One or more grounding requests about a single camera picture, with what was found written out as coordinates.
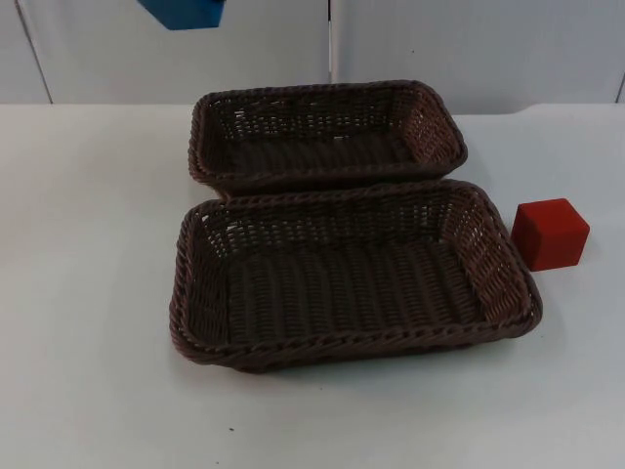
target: wicker basket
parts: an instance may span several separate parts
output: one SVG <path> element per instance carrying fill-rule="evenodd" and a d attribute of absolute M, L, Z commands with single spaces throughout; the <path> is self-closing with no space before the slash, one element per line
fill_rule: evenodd
<path fill-rule="evenodd" d="M 518 337 L 541 312 L 486 195 L 446 180 L 193 208 L 170 328 L 194 362 L 259 372 Z"/>
<path fill-rule="evenodd" d="M 439 178 L 467 149 L 417 81 L 214 93 L 193 111 L 189 172 L 223 197 Z"/>

